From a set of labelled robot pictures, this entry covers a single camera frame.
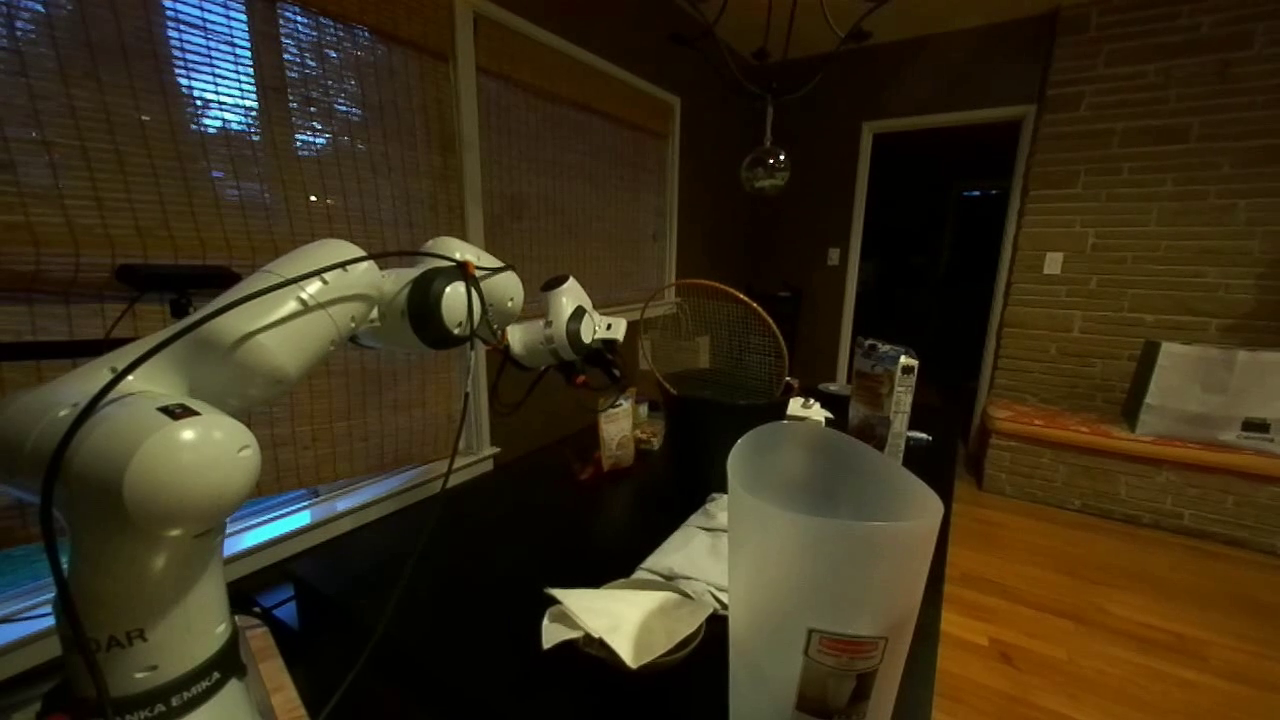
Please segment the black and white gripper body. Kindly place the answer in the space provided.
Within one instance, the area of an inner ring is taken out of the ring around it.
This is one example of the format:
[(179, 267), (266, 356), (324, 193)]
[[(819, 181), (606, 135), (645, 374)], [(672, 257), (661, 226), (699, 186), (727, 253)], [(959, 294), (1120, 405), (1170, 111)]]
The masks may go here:
[(616, 378), (629, 320), (601, 314), (577, 276), (548, 276), (538, 294), (551, 359)]

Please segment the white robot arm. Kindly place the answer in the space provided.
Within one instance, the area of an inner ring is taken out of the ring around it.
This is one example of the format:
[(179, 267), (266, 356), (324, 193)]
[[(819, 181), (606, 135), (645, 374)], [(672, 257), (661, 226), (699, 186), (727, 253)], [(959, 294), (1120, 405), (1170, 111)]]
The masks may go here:
[(224, 524), (262, 458), (246, 415), (342, 343), (583, 368), (629, 341), (579, 282), (523, 285), (459, 238), (411, 253), (308, 241), (158, 333), (0, 410), (0, 486), (34, 509), (67, 720), (255, 720)]

